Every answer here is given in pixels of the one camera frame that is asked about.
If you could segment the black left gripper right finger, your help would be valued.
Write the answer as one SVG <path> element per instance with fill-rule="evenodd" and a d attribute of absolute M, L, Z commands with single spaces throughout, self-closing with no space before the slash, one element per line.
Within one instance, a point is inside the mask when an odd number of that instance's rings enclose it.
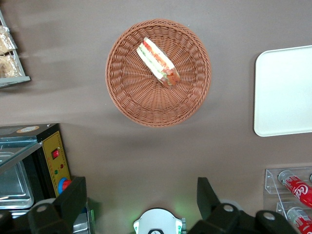
<path fill-rule="evenodd" d="M 197 206 L 202 219 L 190 234 L 295 234 L 294 227 L 279 213 L 260 210 L 250 216 L 235 205 L 222 203 L 205 177 L 197 179 Z"/>

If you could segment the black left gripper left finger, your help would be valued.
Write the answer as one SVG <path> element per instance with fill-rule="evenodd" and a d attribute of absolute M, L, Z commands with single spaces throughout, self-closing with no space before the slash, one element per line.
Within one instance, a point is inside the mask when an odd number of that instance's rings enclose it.
<path fill-rule="evenodd" d="M 0 212 L 2 234 L 71 234 L 73 224 L 87 203 L 85 177 L 75 177 L 54 200 L 35 204 L 26 214 L 13 219 L 9 211 Z"/>

